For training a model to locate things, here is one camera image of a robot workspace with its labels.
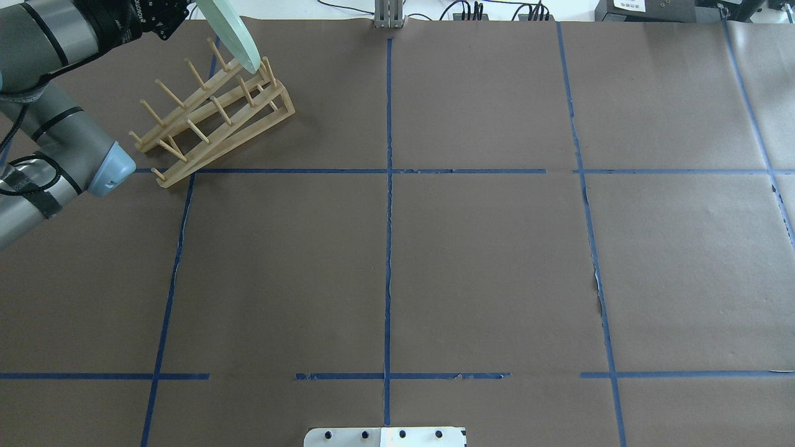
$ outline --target white metal plate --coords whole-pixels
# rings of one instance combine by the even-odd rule
[[[304,447],[466,447],[466,432],[458,427],[312,429]]]

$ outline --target wooden rack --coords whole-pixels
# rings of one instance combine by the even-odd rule
[[[161,147],[177,158],[174,165],[163,173],[152,168],[152,172],[157,175],[157,183],[163,188],[174,185],[295,113],[293,101],[290,100],[284,84],[273,74],[267,57],[262,58],[257,73],[250,79],[244,80],[239,74],[242,65],[236,59],[227,63],[215,46],[215,42],[212,39],[207,39],[207,42],[218,63],[221,64],[221,69],[205,81],[196,71],[193,63],[185,59],[188,69],[199,83],[199,88],[183,101],[160,80],[155,80],[155,84],[173,99],[176,108],[162,118],[142,99],[141,105],[152,115],[156,125],[143,137],[137,136],[133,131],[130,132],[135,138],[136,149],[141,152],[146,153],[155,147]],[[234,79],[237,79],[237,86],[222,95],[217,95],[221,87]],[[246,99],[246,104],[230,116],[225,107],[243,98]],[[275,103],[277,98],[281,98],[281,106]],[[258,112],[265,109],[270,110],[267,115],[257,121],[249,122]],[[223,119],[223,123],[210,134],[205,134],[196,126],[198,122],[215,114]],[[183,151],[174,142],[174,137],[188,129],[201,141],[190,150]]]

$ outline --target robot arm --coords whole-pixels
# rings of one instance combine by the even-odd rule
[[[187,5],[31,0],[0,10],[0,111],[40,147],[0,166],[0,250],[83,191],[104,196],[135,170],[118,143],[50,81],[143,32],[168,39]]]

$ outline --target white bracket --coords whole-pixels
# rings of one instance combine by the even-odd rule
[[[304,447],[466,447],[459,427],[312,429]]]
[[[375,0],[376,28],[403,28],[403,0]]]

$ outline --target white label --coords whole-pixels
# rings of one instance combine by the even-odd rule
[[[613,0],[613,6],[627,11],[646,12],[646,0]]]

